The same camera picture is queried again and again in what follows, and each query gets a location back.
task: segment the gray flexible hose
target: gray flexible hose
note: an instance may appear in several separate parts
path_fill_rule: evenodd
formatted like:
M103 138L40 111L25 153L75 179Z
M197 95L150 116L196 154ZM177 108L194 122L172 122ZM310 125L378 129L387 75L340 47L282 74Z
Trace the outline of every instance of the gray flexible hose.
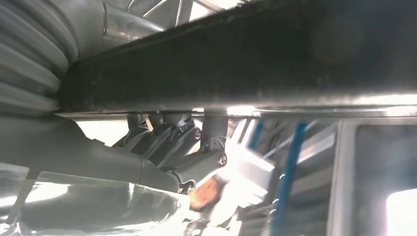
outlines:
M83 1L0 2L0 113L42 115L59 108L59 77L79 57L80 44L90 48L102 36L101 1Z

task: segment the metal beam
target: metal beam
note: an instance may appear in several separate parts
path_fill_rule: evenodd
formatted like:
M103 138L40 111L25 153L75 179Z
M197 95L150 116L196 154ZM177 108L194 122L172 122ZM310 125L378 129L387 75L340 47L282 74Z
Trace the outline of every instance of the metal beam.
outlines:
M379 112L417 105L417 5L408 0L267 0L73 66L64 113L224 109Z

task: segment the metal frame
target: metal frame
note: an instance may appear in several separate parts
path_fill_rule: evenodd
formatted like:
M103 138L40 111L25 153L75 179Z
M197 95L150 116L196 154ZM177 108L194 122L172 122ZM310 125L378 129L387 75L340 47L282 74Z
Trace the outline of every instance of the metal frame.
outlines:
M346 119L338 125L327 236L351 236L353 228L355 134L361 125L417 125L417 118Z
M415 116L417 61L406 49L414 48L417 34L406 26L417 24L417 6L388 1L398 10L360 0L266 0L152 35L72 67L61 86L61 112L245 104L288 117L385 116L395 106L411 110L400 115ZM327 43L334 29L336 38L363 38L336 47ZM346 58L327 58L333 54Z

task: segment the plastic cover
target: plastic cover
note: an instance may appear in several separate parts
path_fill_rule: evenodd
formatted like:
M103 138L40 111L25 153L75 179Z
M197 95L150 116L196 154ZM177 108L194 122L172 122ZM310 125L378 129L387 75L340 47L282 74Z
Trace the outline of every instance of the plastic cover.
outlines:
M186 195L50 172L25 180L28 169L4 167L0 164L1 236L182 235Z

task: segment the vertical post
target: vertical post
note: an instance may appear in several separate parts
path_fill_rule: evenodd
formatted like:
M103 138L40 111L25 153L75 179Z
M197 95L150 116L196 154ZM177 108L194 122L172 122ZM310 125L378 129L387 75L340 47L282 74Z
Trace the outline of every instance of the vertical post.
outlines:
M204 115L200 150L224 151L229 118L223 113L224 111L208 111Z
M356 126L348 121L341 121L338 125L327 236L352 235L355 132Z

